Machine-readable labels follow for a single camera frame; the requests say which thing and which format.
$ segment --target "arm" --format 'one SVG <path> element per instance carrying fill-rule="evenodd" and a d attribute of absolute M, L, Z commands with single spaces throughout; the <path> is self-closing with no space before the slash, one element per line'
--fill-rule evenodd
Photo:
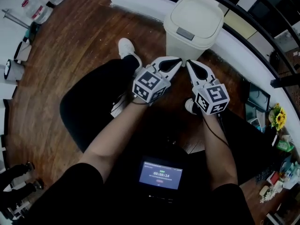
<path fill-rule="evenodd" d="M 144 103 L 139 98 L 137 103 Z M 130 103 L 92 141 L 79 163 L 95 167 L 106 181 L 117 158 L 129 142 L 148 105 Z"/>
<path fill-rule="evenodd" d="M 203 113 L 211 130 L 226 143 L 225 135 L 218 123 L 216 115 Z M 211 176 L 211 188 L 214 190 L 224 184 L 238 184 L 233 155 L 226 144 L 218 139 L 204 123 L 206 163 Z"/>

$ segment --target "black railing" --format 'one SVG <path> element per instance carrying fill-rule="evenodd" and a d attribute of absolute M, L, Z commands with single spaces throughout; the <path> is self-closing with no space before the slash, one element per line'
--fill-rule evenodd
<path fill-rule="evenodd" d="M 241 43 L 243 43 L 260 61 L 268 68 L 268 70 L 274 75 L 275 80 L 271 81 L 271 85 L 274 88 L 282 87 L 287 96 L 289 97 L 292 105 L 295 108 L 295 111 L 298 114 L 298 117 L 300 119 L 300 114 L 298 109 L 296 108 L 293 100 L 291 99 L 288 91 L 286 90 L 285 86 L 291 86 L 291 85 L 299 85 L 300 87 L 300 79 L 299 75 L 297 74 L 297 71 L 295 70 L 294 66 L 289 62 L 285 52 L 282 50 L 282 48 L 277 44 L 275 39 L 270 35 L 268 31 L 264 27 L 262 27 L 258 21 L 255 20 L 254 17 L 252 17 L 247 11 L 245 11 L 240 6 L 236 5 L 236 2 L 234 0 L 216 0 L 220 4 L 226 6 L 229 10 L 236 13 L 238 16 L 240 16 L 242 19 L 244 19 L 246 22 L 248 22 L 253 28 L 255 28 L 268 42 L 269 44 L 274 48 L 275 52 L 279 55 L 283 63 L 288 67 L 289 72 L 292 74 L 289 76 L 290 79 L 281 79 L 277 73 L 277 71 L 273 68 L 273 66 L 264 58 L 264 56 L 256 49 L 254 48 L 243 36 L 241 36 L 238 32 L 236 32 L 234 29 L 229 27 L 227 24 L 224 23 L 223 28 L 231 33 L 234 37 L 236 37 Z M 285 16 L 276 8 L 274 7 L 268 0 L 258 0 L 262 4 L 264 4 L 270 11 L 272 11 L 274 14 L 276 14 L 281 20 L 284 22 L 286 29 L 290 32 L 291 36 L 297 43 L 297 45 L 300 47 L 300 38 L 297 35 L 297 33 L 294 31 L 291 24 L 288 22 L 288 20 L 285 18 Z M 287 0 L 293 6 L 300 5 L 300 0 L 291 1 Z"/>

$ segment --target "white sneaker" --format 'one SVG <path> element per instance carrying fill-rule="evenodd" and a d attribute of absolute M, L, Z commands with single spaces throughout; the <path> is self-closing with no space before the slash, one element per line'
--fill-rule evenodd
<path fill-rule="evenodd" d="M 126 101 L 126 93 L 121 95 L 119 101 L 115 104 L 113 104 L 113 108 L 111 111 L 111 115 L 115 118 L 117 117 L 127 106 L 127 101 Z"/>
<path fill-rule="evenodd" d="M 142 69 L 142 61 L 140 57 L 136 55 L 135 47 L 133 46 L 132 42 L 127 38 L 121 38 L 119 40 L 118 47 L 121 59 L 125 58 L 127 55 L 133 55 L 138 60 L 140 66 L 135 70 L 134 77 L 136 77 Z"/>
<path fill-rule="evenodd" d="M 194 105 L 194 101 L 192 98 L 190 98 L 186 101 L 184 106 L 189 113 L 196 115 L 196 113 L 193 112 L 193 105 Z"/>

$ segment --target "timer display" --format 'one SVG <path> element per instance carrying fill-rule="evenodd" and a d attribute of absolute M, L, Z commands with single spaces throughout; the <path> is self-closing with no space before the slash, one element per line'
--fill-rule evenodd
<path fill-rule="evenodd" d="M 140 182 L 149 185 L 178 189 L 182 169 L 144 162 Z"/>

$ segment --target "shoe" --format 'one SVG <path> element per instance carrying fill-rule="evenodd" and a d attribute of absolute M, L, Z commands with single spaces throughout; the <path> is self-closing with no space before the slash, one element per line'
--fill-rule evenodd
<path fill-rule="evenodd" d="M 140 66 L 135 70 L 134 77 L 136 77 L 142 69 L 142 61 L 138 55 L 135 53 L 135 47 L 132 42 L 127 38 L 121 38 L 119 40 L 119 55 L 121 59 L 125 58 L 128 55 L 133 55 L 139 62 Z"/>
<path fill-rule="evenodd" d="M 34 166 L 34 164 L 31 163 L 31 162 L 27 162 L 27 163 L 25 164 L 25 166 L 28 168 L 28 171 L 33 171 L 33 170 L 36 169 L 36 167 Z"/>
<path fill-rule="evenodd" d="M 127 101 L 126 101 L 126 94 L 122 94 L 118 100 L 113 103 L 113 108 L 111 111 L 111 115 L 115 118 L 117 117 L 127 106 Z"/>
<path fill-rule="evenodd" d="M 44 182 L 41 179 L 35 180 L 32 184 L 36 188 L 36 190 L 44 189 Z"/>
<path fill-rule="evenodd" d="M 190 99 L 188 99 L 188 100 L 186 101 L 186 103 L 185 103 L 184 106 L 185 106 L 186 110 L 187 110 L 189 113 L 196 115 L 196 113 L 193 112 L 193 106 L 194 106 L 194 104 L 195 104 L 195 103 L 194 103 L 193 99 L 190 98 Z"/>

